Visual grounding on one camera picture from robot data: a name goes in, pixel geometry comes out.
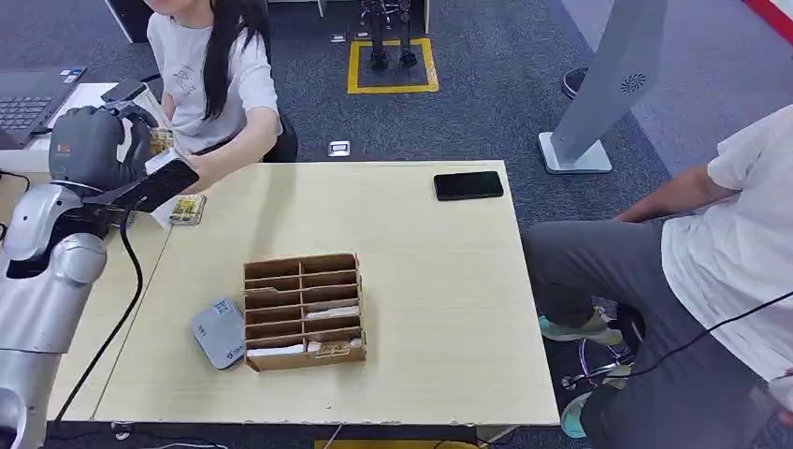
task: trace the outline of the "white shirt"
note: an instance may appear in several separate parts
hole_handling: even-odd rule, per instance
[[[247,33],[242,33],[229,54],[231,82],[223,112],[215,120],[203,120],[207,105],[204,58],[211,33],[211,27],[187,28],[156,13],[149,19],[147,36],[154,59],[163,76],[164,90],[176,105],[171,120],[174,139],[179,148],[188,152],[199,152],[236,136],[247,123],[245,112],[252,108],[264,107],[278,113],[265,44],[257,36],[243,49]]]
[[[740,194],[664,224],[672,292],[705,327],[793,290],[793,105],[718,145],[708,175]],[[714,337],[766,380],[793,368],[793,297]]]

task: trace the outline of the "chair wheel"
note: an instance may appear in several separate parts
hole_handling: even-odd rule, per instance
[[[563,377],[563,378],[562,378],[562,382],[561,382],[561,383],[562,383],[562,387],[563,387],[564,389],[566,389],[566,390],[574,390],[574,389],[575,389],[575,386],[576,386],[576,383],[574,383],[574,382],[572,381],[572,377],[571,377],[571,376],[565,376],[565,377]]]
[[[385,51],[381,51],[379,53],[373,51],[371,54],[371,63],[372,70],[376,72],[382,72],[388,68],[388,55],[385,53]]]
[[[419,60],[416,58],[415,53],[402,54],[402,56],[399,57],[399,62],[402,63],[402,66],[405,68],[411,68],[419,64]]]

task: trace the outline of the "man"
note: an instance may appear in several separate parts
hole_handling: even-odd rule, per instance
[[[793,105],[718,152],[612,221],[528,230],[544,337],[615,343],[619,332],[591,296],[625,303],[647,326],[636,372],[705,328],[793,290]],[[708,205],[701,215],[642,224]],[[758,426],[752,390],[790,367],[793,298],[717,329],[652,372],[575,399],[563,428],[608,449],[746,447]]]

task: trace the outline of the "metal stand base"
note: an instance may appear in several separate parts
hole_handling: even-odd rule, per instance
[[[603,148],[600,140],[595,142],[594,145],[589,147],[578,160],[568,163],[560,164],[556,159],[556,151],[554,144],[551,143],[552,133],[541,133],[538,140],[542,158],[545,159],[545,169],[552,175],[572,174],[572,173],[610,173],[612,171],[612,162]]]

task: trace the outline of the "cardboard organizer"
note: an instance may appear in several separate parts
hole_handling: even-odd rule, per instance
[[[329,254],[245,264],[245,363],[255,371],[304,368],[366,358],[361,276],[354,254]],[[358,306],[359,313],[307,318],[315,311]],[[359,346],[351,341],[360,339]],[[251,349],[303,345],[293,354]]]

